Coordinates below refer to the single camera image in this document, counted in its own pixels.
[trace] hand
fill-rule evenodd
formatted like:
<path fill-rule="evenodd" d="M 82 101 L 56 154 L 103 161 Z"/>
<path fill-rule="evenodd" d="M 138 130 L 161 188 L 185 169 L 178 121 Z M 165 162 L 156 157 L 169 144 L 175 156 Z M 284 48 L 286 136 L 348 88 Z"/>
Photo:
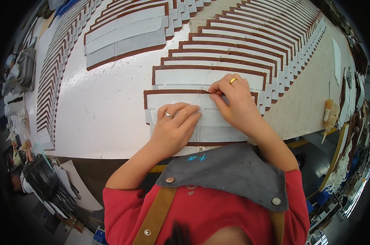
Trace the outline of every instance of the hand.
<path fill-rule="evenodd" d="M 148 145 L 162 157 L 173 156 L 184 148 L 196 127 L 197 120 L 201 117 L 198 105 L 176 103 L 163 105 L 158 110 L 158 122 L 153 130 Z"/>
<path fill-rule="evenodd" d="M 233 78 L 237 80 L 230 85 Z M 221 80 L 214 82 L 208 92 L 211 93 L 210 98 L 215 101 L 223 118 L 248 137 L 256 137 L 260 127 L 266 124 L 254 103 L 248 81 L 238 74 L 227 74 Z M 221 98 L 222 94 L 226 95 L 229 106 Z"/>

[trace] red t-shirt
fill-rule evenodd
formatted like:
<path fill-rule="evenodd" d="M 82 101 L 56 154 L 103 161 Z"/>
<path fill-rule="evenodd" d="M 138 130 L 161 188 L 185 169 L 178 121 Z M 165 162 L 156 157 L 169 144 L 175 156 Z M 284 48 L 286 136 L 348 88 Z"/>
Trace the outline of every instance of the red t-shirt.
<path fill-rule="evenodd" d="M 310 228 L 299 170 L 285 173 L 289 210 L 285 211 L 283 244 L 303 245 Z M 160 186 L 154 185 L 145 198 L 143 190 L 103 190 L 104 226 L 110 245 L 131 245 Z M 254 245 L 274 244 L 266 208 L 251 200 L 201 186 L 178 187 L 155 244 L 171 236 L 173 222 L 189 227 L 192 244 L 202 244 L 219 229 L 241 227 Z"/>

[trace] gold ring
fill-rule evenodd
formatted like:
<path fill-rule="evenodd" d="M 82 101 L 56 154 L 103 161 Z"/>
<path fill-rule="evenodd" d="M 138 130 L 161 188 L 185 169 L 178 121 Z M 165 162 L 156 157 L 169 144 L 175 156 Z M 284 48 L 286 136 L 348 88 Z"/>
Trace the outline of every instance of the gold ring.
<path fill-rule="evenodd" d="M 235 81 L 235 80 L 238 80 L 238 79 L 236 79 L 236 78 L 233 78 L 233 79 L 231 79 L 231 81 L 230 81 L 230 85 L 233 83 L 233 81 Z"/>

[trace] fluorescent light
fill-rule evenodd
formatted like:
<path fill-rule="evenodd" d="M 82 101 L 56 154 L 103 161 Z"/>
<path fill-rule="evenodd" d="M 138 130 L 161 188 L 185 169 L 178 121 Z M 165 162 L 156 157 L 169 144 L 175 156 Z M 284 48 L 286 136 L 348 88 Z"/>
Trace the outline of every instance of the fluorescent light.
<path fill-rule="evenodd" d="M 358 200 L 359 200 L 359 197 L 361 196 L 363 190 L 364 190 L 364 186 L 366 185 L 367 181 L 369 180 L 370 178 L 370 167 L 369 167 L 369 171 L 367 172 L 367 175 L 366 175 L 366 178 L 365 178 L 365 181 L 362 183 L 361 187 L 359 188 L 358 190 L 358 193 L 355 195 L 351 205 L 349 206 L 349 208 L 344 212 L 345 214 L 347 214 L 347 218 L 349 218 L 349 216 L 351 215 L 352 211 L 354 210 Z"/>
<path fill-rule="evenodd" d="M 325 234 L 318 240 L 314 245 L 318 245 L 320 242 L 322 242 L 326 238 Z"/>

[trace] gray apron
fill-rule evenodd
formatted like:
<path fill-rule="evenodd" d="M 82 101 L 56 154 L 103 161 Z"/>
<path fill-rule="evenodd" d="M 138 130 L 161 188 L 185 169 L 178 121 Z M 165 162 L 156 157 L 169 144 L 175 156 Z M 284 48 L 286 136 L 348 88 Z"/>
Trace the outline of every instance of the gray apron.
<path fill-rule="evenodd" d="M 283 170 L 261 160 L 250 144 L 231 144 L 173 159 L 156 182 L 199 185 L 246 197 L 271 210 L 288 210 Z"/>

